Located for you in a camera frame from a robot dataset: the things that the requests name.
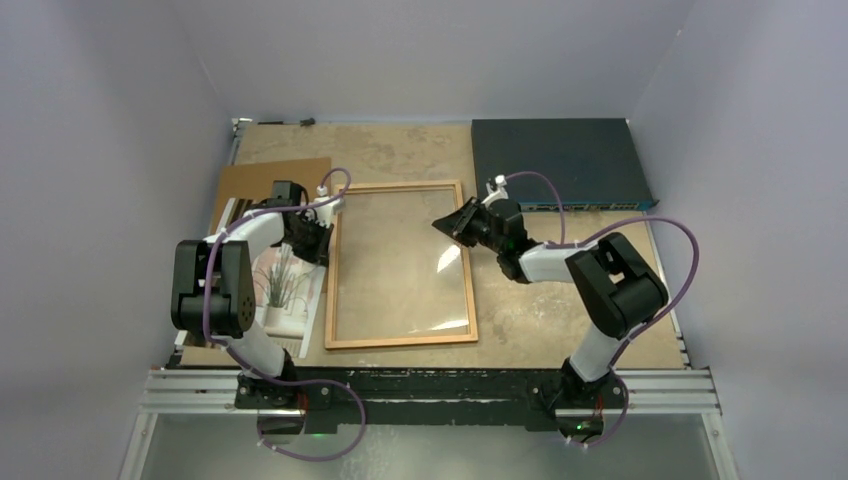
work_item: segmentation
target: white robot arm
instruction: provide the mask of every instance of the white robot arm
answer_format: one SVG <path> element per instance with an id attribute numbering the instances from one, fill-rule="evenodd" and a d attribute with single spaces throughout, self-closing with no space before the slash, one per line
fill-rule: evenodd
<path id="1" fill-rule="evenodd" d="M 275 182 L 270 198 L 245 212 L 254 217 L 232 231 L 216 233 L 200 241 L 187 240 L 177 246 L 171 319 L 178 329 L 201 332 L 203 313 L 203 273 L 208 252 L 220 235 L 225 235 L 216 259 L 216 284 L 210 302 L 212 339 L 227 345 L 253 369 L 272 377 L 285 377 L 291 364 L 288 352 L 271 340 L 255 321 L 256 302 L 250 266 L 269 246 L 287 243 L 292 253 L 316 266 L 327 266 L 332 219 L 343 206 L 341 198 L 327 203 L 323 187 L 310 205 L 300 212 L 256 215 L 261 209 L 301 205 L 304 189 L 300 185 Z M 256 378 L 250 370 L 245 375 Z"/>
<path id="2" fill-rule="evenodd" d="M 579 246 L 529 238 L 520 206 L 505 187 L 506 180 L 496 177 L 485 199 L 470 199 L 433 226 L 463 246 L 480 243 L 493 250 L 510 280 L 575 284 L 592 324 L 562 368 L 566 382 L 585 388 L 610 372 L 628 333 L 653 319 L 668 302 L 668 291 L 620 233 Z"/>

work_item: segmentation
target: white wall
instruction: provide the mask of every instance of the white wall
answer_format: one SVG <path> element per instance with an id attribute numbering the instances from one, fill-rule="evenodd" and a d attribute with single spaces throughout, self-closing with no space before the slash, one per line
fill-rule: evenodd
<path id="1" fill-rule="evenodd" d="M 3 1 L 0 37 L 0 478 L 115 478 L 229 120 L 161 0 Z"/>
<path id="2" fill-rule="evenodd" d="M 699 0 L 633 128 L 743 478 L 848 471 L 848 3 Z M 680 284 L 690 254 L 658 234 Z"/>
<path id="3" fill-rule="evenodd" d="M 623 117 L 694 0 L 174 0 L 232 116 Z"/>

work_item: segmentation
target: purple cable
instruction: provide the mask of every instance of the purple cable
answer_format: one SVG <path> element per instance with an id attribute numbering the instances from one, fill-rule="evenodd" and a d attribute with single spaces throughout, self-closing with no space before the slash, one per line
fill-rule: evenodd
<path id="1" fill-rule="evenodd" d="M 680 223 L 679 221 L 677 221 L 673 218 L 661 217 L 661 216 L 634 217 L 634 218 L 628 218 L 628 219 L 625 219 L 625 220 L 620 220 L 618 222 L 612 223 L 612 224 L 598 230 L 597 232 L 595 232 L 594 234 L 589 236 L 589 238 L 583 240 L 582 242 L 577 242 L 577 243 L 574 243 L 574 244 L 563 244 L 563 245 L 560 245 L 560 246 L 550 246 L 549 247 L 549 248 L 557 248 L 557 247 L 558 248 L 581 248 L 581 247 L 588 245 L 591 242 L 594 242 L 595 240 L 599 239 L 600 237 L 606 235 L 607 233 L 609 233 L 613 230 L 621 228 L 625 225 L 630 225 L 630 224 L 639 223 L 639 222 L 669 223 L 669 224 L 674 225 L 675 227 L 679 228 L 680 230 L 682 230 L 683 233 L 685 233 L 686 236 L 689 238 L 689 242 L 692 243 L 692 266 L 689 267 L 689 275 L 686 276 L 686 280 L 683 281 L 683 285 L 680 287 L 680 290 L 677 292 L 677 295 L 675 295 L 674 298 L 671 299 L 671 301 L 668 303 L 668 305 L 665 306 L 665 308 L 663 308 L 662 310 L 657 312 L 656 316 L 654 316 L 653 319 L 651 319 L 649 322 L 647 322 L 647 323 L 645 323 L 645 324 L 643 324 L 639 327 L 634 328 L 627 335 L 627 337 L 625 337 L 624 341 L 621 343 L 621 345 L 618 347 L 618 350 L 615 352 L 615 355 L 613 355 L 612 360 L 610 361 L 610 372 L 615 377 L 615 379 L 618 381 L 618 383 L 621 385 L 621 389 L 624 392 L 624 407 L 621 409 L 621 415 L 618 416 L 615 423 L 612 424 L 612 426 L 609 428 L 609 430 L 606 433 L 604 433 L 603 435 L 601 435 L 601 438 L 599 438 L 598 440 L 596 440 L 592 443 L 586 444 L 587 447 L 596 447 L 596 446 L 606 442 L 607 440 L 609 440 L 609 438 L 618 430 L 618 428 L 624 422 L 624 417 L 627 415 L 627 408 L 629 407 L 629 403 L 630 403 L 630 396 L 629 396 L 628 391 L 627 391 L 627 385 L 625 385 L 624 380 L 620 376 L 618 376 L 618 374 L 615 373 L 615 371 L 612 370 L 612 366 L 615 365 L 615 363 L 618 361 L 618 359 L 624 353 L 624 350 L 627 348 L 628 345 L 630 345 L 631 342 L 633 342 L 633 340 L 636 337 L 641 335 L 645 330 L 651 328 L 651 326 L 653 326 L 655 323 L 660 321 L 660 319 L 662 319 L 664 316 L 666 316 L 674 307 L 677 306 L 678 303 L 680 303 L 680 300 L 683 298 L 683 295 L 685 295 L 686 292 L 689 291 L 689 287 L 692 285 L 692 280 L 695 279 L 695 273 L 698 271 L 698 263 L 700 262 L 700 259 L 701 259 L 701 248 L 698 245 L 698 239 L 695 238 L 695 234 L 692 233 L 692 230 L 689 230 L 689 228 L 686 225 L 683 225 L 682 223 Z"/>
<path id="2" fill-rule="evenodd" d="M 694 280 L 694 278 L 695 278 L 695 272 L 698 271 L 698 263 L 699 263 L 700 258 L 701 258 L 701 250 L 700 250 L 700 247 L 698 245 L 698 240 L 695 238 L 695 234 L 692 233 L 692 231 L 689 230 L 689 228 L 686 227 L 686 225 L 683 225 L 682 223 L 680 223 L 677 220 L 674 220 L 672 218 L 661 217 L 661 216 L 646 216 L 646 217 L 628 218 L 628 219 L 625 219 L 625 220 L 620 220 L 618 222 L 612 223 L 612 224 L 598 230 L 597 232 L 595 232 L 594 234 L 589 236 L 589 238 L 583 240 L 582 242 L 565 243 L 565 210 L 562 208 L 562 200 L 560 200 L 559 193 L 557 193 L 556 188 L 554 188 L 554 185 L 551 183 L 550 180 L 548 180 L 548 178 L 546 176 L 544 176 L 544 175 L 542 175 L 541 173 L 538 173 L 538 172 L 532 172 L 532 171 L 516 172 L 516 173 L 510 174 L 510 175 L 507 175 L 505 178 L 507 180 L 510 180 L 510 179 L 515 178 L 515 177 L 520 177 L 520 176 L 524 176 L 524 175 L 533 175 L 535 177 L 539 177 L 546 184 L 548 184 L 548 188 L 550 188 L 551 192 L 554 194 L 554 198 L 556 198 L 557 207 L 559 207 L 559 216 L 560 216 L 560 240 L 559 240 L 559 244 L 546 243 L 545 248 L 549 248 L 549 249 L 582 248 L 582 247 L 588 245 L 589 243 L 594 242 L 595 240 L 601 238 L 602 236 L 606 235 L 607 233 L 609 233 L 613 230 L 621 228 L 625 225 L 630 225 L 632 223 L 639 223 L 639 222 L 670 223 L 670 224 L 678 227 L 679 229 L 683 230 L 683 233 L 685 233 L 686 236 L 689 237 L 689 241 L 692 243 L 692 266 L 689 268 L 689 275 L 686 277 L 686 280 L 683 282 L 683 286 L 680 287 L 680 290 L 677 292 L 677 295 L 675 295 L 674 298 L 672 298 L 671 301 L 668 303 L 668 305 L 666 305 L 665 308 L 660 310 L 657 313 L 657 315 L 653 319 L 651 319 L 651 321 L 643 324 L 640 327 L 633 329 L 628 334 L 628 336 L 625 338 L 625 340 L 621 343 L 621 345 L 618 347 L 618 350 L 615 352 L 615 355 L 613 355 L 612 361 L 610 361 L 610 372 L 615 377 L 616 381 L 618 381 L 619 385 L 621 385 L 621 389 L 624 392 L 624 407 L 621 409 L 621 415 L 618 416 L 618 419 L 616 419 L 615 423 L 613 423 L 613 425 L 609 428 L 609 430 L 606 433 L 604 433 L 603 435 L 601 435 L 601 438 L 599 438 L 598 440 L 596 440 L 592 443 L 583 444 L 585 447 L 590 447 L 590 446 L 595 447 L 595 446 L 598 446 L 598 445 L 606 442 L 618 430 L 618 428 L 624 422 L 624 417 L 627 415 L 627 408 L 629 407 L 629 403 L 630 403 L 630 395 L 627 391 L 627 385 L 624 383 L 624 380 L 617 373 L 615 373 L 615 371 L 612 370 L 612 366 L 615 365 L 615 363 L 618 361 L 619 357 L 621 357 L 621 355 L 624 353 L 624 350 L 627 348 L 628 345 L 630 345 L 631 342 L 633 342 L 633 340 L 636 337 L 638 337 L 645 330 L 647 330 L 648 328 L 653 326 L 655 323 L 657 323 L 661 318 L 666 316 L 674 307 L 676 307 L 678 303 L 680 303 L 680 300 L 683 298 L 683 295 L 685 295 L 686 292 L 689 291 L 689 287 L 692 285 L 692 280 Z"/>
<path id="3" fill-rule="evenodd" d="M 507 179 L 507 180 L 512 180 L 515 177 L 523 177 L 525 175 L 532 175 L 534 177 L 541 178 L 545 183 L 548 184 L 548 188 L 551 190 L 551 193 L 554 194 L 554 198 L 557 201 L 557 207 L 559 208 L 559 243 L 564 244 L 565 243 L 565 209 L 562 208 L 562 200 L 559 199 L 559 193 L 557 193 L 556 188 L 554 188 L 554 184 L 551 183 L 550 180 L 548 180 L 548 177 L 542 175 L 539 172 L 525 171 L 525 172 L 511 173 L 504 178 Z"/>
<path id="4" fill-rule="evenodd" d="M 610 370 L 610 373 L 621 386 L 621 393 L 624 396 L 624 406 L 621 407 L 621 413 L 618 415 L 618 418 L 616 418 L 612 426 L 610 426 L 610 428 L 608 428 L 607 431 L 601 435 L 601 438 L 595 440 L 592 443 L 583 444 L 586 448 L 597 447 L 600 444 L 605 443 L 607 440 L 609 440 L 615 434 L 615 432 L 618 431 L 618 428 L 621 427 L 621 424 L 624 423 L 624 417 L 627 416 L 627 409 L 630 407 L 630 392 L 627 391 L 627 385 L 624 383 L 624 379 L 612 370 Z"/>
<path id="5" fill-rule="evenodd" d="M 692 233 L 692 230 L 689 230 L 689 227 L 687 227 L 686 225 L 683 225 L 682 223 L 680 223 L 679 221 L 677 221 L 673 218 L 662 217 L 662 216 L 648 215 L 648 216 L 645 216 L 645 217 L 634 217 L 634 218 L 627 218 L 627 219 L 624 219 L 624 220 L 619 220 L 618 222 L 612 223 L 612 224 L 607 225 L 606 227 L 598 230 L 597 232 L 593 233 L 589 238 L 583 240 L 582 242 L 577 242 L 575 244 L 571 244 L 571 245 L 568 245 L 568 246 L 572 247 L 572 248 L 573 247 L 581 248 L 581 247 L 588 245 L 591 242 L 594 242 L 595 240 L 599 239 L 600 237 L 606 235 L 607 233 L 609 233 L 613 230 L 621 228 L 625 225 L 630 225 L 630 224 L 633 224 L 633 223 L 640 223 L 640 222 L 669 223 L 669 224 L 674 225 L 675 227 L 679 228 L 680 230 L 682 230 L 683 233 L 685 233 L 686 236 L 689 238 L 689 242 L 692 244 L 692 265 L 689 267 L 689 274 L 686 276 L 686 280 L 683 281 L 683 285 L 680 287 L 680 290 L 678 290 L 677 295 L 675 295 L 674 298 L 672 298 L 671 301 L 668 302 L 668 305 L 666 305 L 665 308 L 660 310 L 656 314 L 656 316 L 654 316 L 654 318 L 651 321 L 649 321 L 649 322 L 647 322 L 647 323 L 645 323 L 645 324 L 643 324 L 639 327 L 636 327 L 635 329 L 633 329 L 627 335 L 624 342 L 622 342 L 621 346 L 618 347 L 618 351 L 616 352 L 616 354 L 612 358 L 611 364 L 613 364 L 613 365 L 615 364 L 616 361 L 618 361 L 619 357 L 621 357 L 621 354 L 624 353 L 624 350 L 627 348 L 628 345 L 630 345 L 630 343 L 636 337 L 641 335 L 645 330 L 651 328 L 661 318 L 668 315 L 668 313 L 672 309 L 674 309 L 674 307 L 676 307 L 678 303 L 680 303 L 680 300 L 683 298 L 684 295 L 686 295 L 686 292 L 689 291 L 689 287 L 692 286 L 692 281 L 695 279 L 695 273 L 698 271 L 698 263 L 700 263 L 700 261 L 701 261 L 701 247 L 698 245 L 698 239 L 695 238 L 695 234 Z"/>
<path id="6" fill-rule="evenodd" d="M 230 350 L 229 345 L 227 344 L 226 341 L 212 338 L 212 331 L 211 331 L 211 327 L 209 325 L 209 315 L 210 315 L 211 303 L 212 303 L 212 278 L 213 278 L 214 267 L 215 267 L 215 257 L 217 257 L 217 255 L 218 255 L 218 250 L 221 248 L 221 244 L 223 244 L 224 240 L 229 236 L 229 231 L 235 230 L 236 228 L 240 227 L 241 225 L 244 225 L 245 223 L 253 220 L 256 217 L 262 216 L 262 215 L 267 215 L 267 214 L 270 214 L 270 213 L 281 213 L 281 212 L 299 212 L 299 211 L 308 210 L 308 209 L 311 209 L 311 208 L 322 207 L 324 205 L 327 205 L 327 204 L 334 202 L 337 199 L 343 197 L 344 194 L 347 192 L 347 189 L 350 187 L 350 180 L 351 180 L 350 172 L 347 171 L 346 169 L 344 169 L 344 168 L 333 168 L 333 169 L 331 169 L 329 172 L 327 172 L 326 175 L 324 175 L 324 178 L 321 179 L 321 186 L 324 186 L 326 181 L 330 178 L 330 175 L 332 175 L 334 172 L 344 173 L 345 176 L 347 177 L 347 179 L 345 180 L 345 185 L 344 185 L 344 187 L 342 187 L 341 191 L 339 191 L 339 193 L 331 196 L 327 200 L 324 200 L 323 202 L 311 204 L 311 205 L 299 205 L 299 206 L 291 206 L 291 207 L 275 207 L 275 208 L 266 208 L 264 210 L 259 210 L 257 212 L 254 212 L 253 215 L 250 215 L 250 216 L 247 216 L 247 217 L 242 217 L 242 218 L 236 220 L 231 225 L 229 225 L 224 231 L 222 231 L 220 233 L 220 235 L 218 235 L 218 238 L 215 239 L 215 243 L 212 244 L 212 248 L 209 250 L 209 259 L 207 260 L 207 266 L 206 266 L 206 279 L 205 279 L 205 282 L 204 282 L 204 285 L 203 285 L 203 336 L 205 337 L 207 342 L 210 342 L 210 343 L 213 343 L 215 345 L 220 345 L 220 346 L 224 347 L 226 349 L 227 353 L 229 353 L 230 356 L 233 357 L 233 360 L 235 360 L 236 363 L 238 363 L 243 369 L 247 370 L 250 373 L 253 373 L 254 375 L 262 378 L 263 380 L 265 380 L 267 382 L 273 383 L 275 385 L 280 385 L 280 386 L 283 386 L 283 387 L 300 387 L 300 386 L 304 386 L 304 385 L 317 385 L 317 384 L 332 385 L 334 387 L 339 387 L 342 390 L 349 393 L 350 396 L 353 397 L 353 400 L 356 402 L 357 407 L 359 407 L 359 414 L 360 414 L 361 420 L 360 420 L 360 423 L 359 423 L 359 432 L 357 433 L 356 438 L 353 439 L 353 441 L 350 443 L 350 445 L 348 445 L 344 449 L 342 449 L 342 450 L 340 450 L 340 451 L 338 451 L 338 452 L 336 452 L 332 455 L 311 456 L 311 455 L 302 455 L 300 453 L 295 453 L 295 452 L 290 452 L 288 450 L 284 450 L 284 449 L 279 448 L 276 445 L 272 444 L 267 439 L 265 439 L 261 429 L 258 429 L 259 433 L 260 433 L 260 435 L 259 435 L 260 442 L 262 443 L 262 445 L 270 448 L 271 450 L 273 450 L 277 453 L 281 453 L 283 455 L 286 455 L 286 456 L 289 456 L 289 457 L 292 457 L 292 458 L 296 458 L 298 460 L 307 461 L 307 462 L 327 462 L 327 461 L 331 461 L 331 460 L 336 460 L 336 459 L 341 458 L 342 456 L 346 455 L 347 453 L 349 453 L 354 448 L 356 448 L 356 446 L 362 440 L 362 437 L 365 435 L 365 405 L 362 403 L 362 399 L 359 398 L 359 395 L 357 395 L 356 392 L 353 391 L 353 389 L 351 389 L 347 385 L 345 385 L 341 382 L 337 382 L 335 380 L 319 380 L 319 379 L 316 379 L 316 380 L 301 380 L 301 381 L 296 381 L 296 382 L 286 382 L 284 380 L 279 380 L 277 378 L 274 378 L 271 375 L 268 375 L 267 373 L 256 369 L 255 367 L 253 367 L 252 365 L 247 363 L 243 358 L 241 358 L 241 356 L 239 356 L 236 352 Z"/>

